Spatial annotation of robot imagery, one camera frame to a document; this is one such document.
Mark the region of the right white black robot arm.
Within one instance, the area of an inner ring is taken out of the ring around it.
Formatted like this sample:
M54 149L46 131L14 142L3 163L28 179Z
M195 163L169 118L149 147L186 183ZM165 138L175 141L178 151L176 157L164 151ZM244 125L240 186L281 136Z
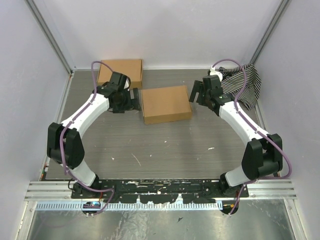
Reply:
M141 94L145 124L169 123L192 117L191 103L209 108L227 122L245 145L240 166L222 173L218 188L225 197L232 197L238 186L263 179L283 168L282 139L269 134L242 111L233 96L223 93L222 78L218 74L196 80L191 93L185 85L138 90Z

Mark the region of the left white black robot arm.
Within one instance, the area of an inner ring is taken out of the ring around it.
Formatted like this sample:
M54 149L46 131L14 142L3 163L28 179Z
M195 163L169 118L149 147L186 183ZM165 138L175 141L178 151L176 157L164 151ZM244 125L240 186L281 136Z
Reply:
M95 85L88 100L61 123L53 122L47 131L47 156L63 167L74 180L73 191L88 198L105 193L100 179L85 161L82 138L88 128L105 112L123 114L141 109L139 91L130 89L130 78L112 72L109 81Z

